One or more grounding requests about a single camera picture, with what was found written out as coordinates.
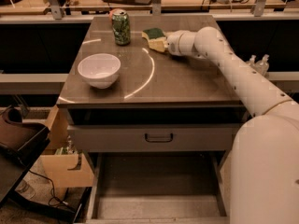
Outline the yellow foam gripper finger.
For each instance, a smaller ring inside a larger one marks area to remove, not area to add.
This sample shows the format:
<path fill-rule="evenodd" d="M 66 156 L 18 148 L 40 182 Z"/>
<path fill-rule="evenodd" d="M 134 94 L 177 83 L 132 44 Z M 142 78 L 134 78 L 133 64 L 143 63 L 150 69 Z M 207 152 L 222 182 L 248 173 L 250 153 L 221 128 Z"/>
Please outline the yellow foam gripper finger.
<path fill-rule="evenodd" d="M 168 49 L 167 39 L 165 37 L 150 39 L 149 48 L 159 52 L 166 52 Z"/>

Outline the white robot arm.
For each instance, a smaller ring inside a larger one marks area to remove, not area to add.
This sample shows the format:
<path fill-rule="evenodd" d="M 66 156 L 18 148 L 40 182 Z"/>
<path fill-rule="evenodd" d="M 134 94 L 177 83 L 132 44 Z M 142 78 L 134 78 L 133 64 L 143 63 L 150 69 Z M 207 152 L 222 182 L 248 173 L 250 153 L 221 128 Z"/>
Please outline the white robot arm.
<path fill-rule="evenodd" d="M 151 49 L 213 62 L 251 115 L 231 151 L 230 224 L 299 224 L 299 104 L 237 57 L 213 27 L 158 30 L 147 39 Z"/>

